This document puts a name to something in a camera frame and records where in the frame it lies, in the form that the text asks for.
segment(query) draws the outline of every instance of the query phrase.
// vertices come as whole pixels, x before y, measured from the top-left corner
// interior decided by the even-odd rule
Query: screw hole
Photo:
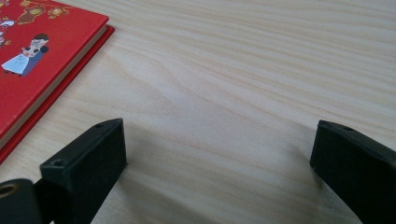
[[[51,163],[54,166],[64,166],[66,162],[64,160],[56,160]]]
[[[0,198],[7,197],[17,190],[18,186],[16,184],[7,184],[0,187]]]

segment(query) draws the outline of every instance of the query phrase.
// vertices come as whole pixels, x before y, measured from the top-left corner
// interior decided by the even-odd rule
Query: light wood surface
[[[396,148],[396,1],[63,1],[116,33],[0,166],[123,118],[93,223],[360,223],[309,166],[318,121]]]

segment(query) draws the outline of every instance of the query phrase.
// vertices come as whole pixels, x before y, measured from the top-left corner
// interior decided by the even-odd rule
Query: red book
[[[114,32],[50,0],[0,0],[0,163]]]

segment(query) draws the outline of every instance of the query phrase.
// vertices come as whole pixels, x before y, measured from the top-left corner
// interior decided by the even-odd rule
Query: black object
[[[0,223],[91,223],[126,166],[122,119],[91,127],[40,165],[33,184],[0,184]]]
[[[395,151],[321,120],[310,164],[363,223],[396,223]]]

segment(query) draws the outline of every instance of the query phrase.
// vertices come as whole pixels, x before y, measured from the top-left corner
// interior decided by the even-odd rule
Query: wooden table
[[[396,2],[64,1],[117,31],[0,166],[123,118],[129,165],[93,223],[360,223],[309,166],[318,121],[396,148]]]

